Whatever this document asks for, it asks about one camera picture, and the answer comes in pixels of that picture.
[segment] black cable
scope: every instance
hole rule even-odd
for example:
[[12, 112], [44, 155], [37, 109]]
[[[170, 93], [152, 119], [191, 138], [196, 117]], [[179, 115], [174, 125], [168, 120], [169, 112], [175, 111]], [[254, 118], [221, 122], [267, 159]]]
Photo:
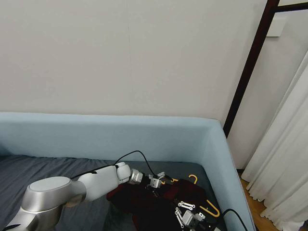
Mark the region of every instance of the black cable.
[[143, 154], [141, 151], [139, 151], [139, 150], [135, 150], [135, 151], [133, 151], [133, 152], [130, 152], [130, 153], [125, 154], [124, 156], [120, 157], [117, 161], [115, 161], [114, 165], [115, 165], [117, 162], [119, 162], [120, 159], [122, 159], [122, 158], [124, 158], [125, 156], [128, 156], [128, 155], [130, 155], [130, 154], [132, 154], [132, 153], [140, 153], [140, 154], [143, 156], [143, 158], [144, 158], [146, 164], [148, 165], [149, 170], [152, 172], [153, 176], [157, 176], [157, 175], [152, 171], [152, 169], [151, 169], [151, 167], [150, 167], [150, 165], [149, 165], [149, 162], [148, 162], [148, 160], [145, 158], [144, 154]]
[[80, 177], [80, 176], [82, 176], [82, 175], [84, 175], [84, 174], [87, 174], [87, 173], [94, 173], [94, 174], [95, 174], [95, 173], [96, 173], [96, 172], [95, 172], [96, 170], [102, 169], [102, 168], [108, 167], [108, 166], [111, 166], [111, 165], [105, 165], [105, 166], [102, 166], [102, 167], [98, 167], [98, 168], [92, 169], [92, 170], [90, 170], [90, 171], [86, 171], [86, 172], [80, 173], [80, 174], [78, 174], [78, 175], [76, 175], [76, 176], [71, 177], [71, 179], [74, 179], [74, 178], [76, 178], [76, 177]]
[[228, 213], [228, 212], [230, 212], [230, 211], [232, 211], [233, 213], [235, 213], [235, 214], [237, 215], [237, 217], [239, 218], [239, 220], [240, 220], [242, 226], [244, 227], [245, 231], [248, 231], [248, 229], [246, 228], [246, 226], [245, 226], [245, 224], [244, 224], [242, 218], [240, 217], [240, 215], [239, 215], [234, 209], [231, 209], [231, 208], [228, 208], [226, 211], [224, 211], [224, 212], [221, 214], [220, 218], [217, 220], [217, 222], [215, 223], [215, 225], [210, 229], [210, 231], [213, 231], [213, 230], [217, 227], [217, 225], [221, 222], [221, 220], [222, 220], [223, 217], [226, 215], [226, 213]]
[[78, 175], [75, 175], [75, 176], [71, 177], [71, 179], [74, 179], [74, 178], [76, 178], [76, 177], [80, 177], [80, 176], [82, 176], [82, 175], [84, 175], [84, 174], [87, 174], [87, 173], [94, 173], [94, 174], [95, 174], [95, 173], [96, 173], [96, 172], [95, 172], [96, 170], [102, 169], [102, 168], [108, 167], [108, 166], [114, 166], [114, 165], [117, 164], [117, 162], [119, 162], [120, 159], [124, 158], [124, 157], [127, 156], [127, 155], [130, 155], [130, 154], [132, 154], [132, 153], [137, 153], [137, 152], [140, 153], [140, 154], [143, 156], [143, 158], [144, 158], [146, 164], [147, 164], [148, 167], [149, 167], [149, 170], [152, 172], [153, 176], [156, 177], [157, 175], [152, 171], [152, 169], [151, 169], [151, 167], [150, 167], [150, 165], [149, 165], [149, 162], [148, 162], [148, 160], [145, 158], [144, 154], [143, 154], [141, 151], [136, 150], [136, 151], [133, 151], [133, 152], [130, 152], [130, 153], [127, 153], [127, 154], [121, 156], [113, 165], [105, 165], [105, 166], [102, 166], [102, 167], [98, 167], [98, 168], [92, 169], [92, 170], [90, 170], [90, 171], [86, 171], [86, 172], [80, 173], [80, 174], [78, 174]]

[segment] bed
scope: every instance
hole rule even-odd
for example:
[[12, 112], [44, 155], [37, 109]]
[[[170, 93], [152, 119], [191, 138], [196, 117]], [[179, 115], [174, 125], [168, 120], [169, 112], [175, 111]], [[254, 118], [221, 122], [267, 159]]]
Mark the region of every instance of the bed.
[[[233, 208], [255, 230], [220, 123], [213, 119], [158, 116], [0, 113], [1, 214], [3, 228], [17, 212], [25, 187], [41, 178], [67, 176], [109, 164], [142, 150], [156, 171], [188, 180], [198, 176], [221, 211]], [[138, 154], [132, 168], [149, 173]], [[234, 214], [220, 228], [244, 230]], [[105, 197], [64, 209], [55, 230], [134, 230]]]

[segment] white wall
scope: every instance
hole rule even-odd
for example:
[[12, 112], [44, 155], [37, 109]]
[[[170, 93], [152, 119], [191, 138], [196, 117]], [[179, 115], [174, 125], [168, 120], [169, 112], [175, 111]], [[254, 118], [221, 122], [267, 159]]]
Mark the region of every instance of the white wall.
[[226, 117], [266, 0], [0, 1], [0, 111]]
[[[280, 5], [298, 3], [281, 1]], [[279, 38], [266, 38], [228, 143], [238, 168], [246, 166], [271, 122], [308, 50], [308, 11], [283, 13], [287, 23]]]

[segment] light blue bed frame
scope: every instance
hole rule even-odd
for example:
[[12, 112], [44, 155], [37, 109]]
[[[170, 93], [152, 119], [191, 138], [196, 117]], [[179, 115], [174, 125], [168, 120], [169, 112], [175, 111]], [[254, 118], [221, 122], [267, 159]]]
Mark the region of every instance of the light blue bed frame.
[[[203, 166], [222, 211], [235, 209], [255, 226], [220, 123], [214, 119], [158, 116], [0, 113], [0, 155], [116, 160], [141, 150], [151, 161]], [[143, 161], [138, 154], [126, 160]], [[229, 231], [243, 231], [233, 213]]]

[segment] wooden floor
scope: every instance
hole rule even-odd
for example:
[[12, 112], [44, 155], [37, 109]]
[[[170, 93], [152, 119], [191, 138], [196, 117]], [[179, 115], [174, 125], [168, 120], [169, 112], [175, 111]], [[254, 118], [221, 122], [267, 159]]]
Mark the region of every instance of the wooden floor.
[[250, 211], [252, 213], [252, 216], [254, 218], [254, 222], [256, 227], [259, 229], [259, 231], [277, 231], [278, 229], [275, 228], [273, 223], [268, 220], [267, 218], [260, 217], [260, 213], [266, 208], [262, 202], [259, 202], [257, 200], [253, 200], [252, 197], [249, 196], [248, 191], [246, 190], [246, 186], [248, 185], [248, 182], [241, 179], [242, 186], [245, 191], [245, 195], [247, 198], [247, 202], [250, 207]]

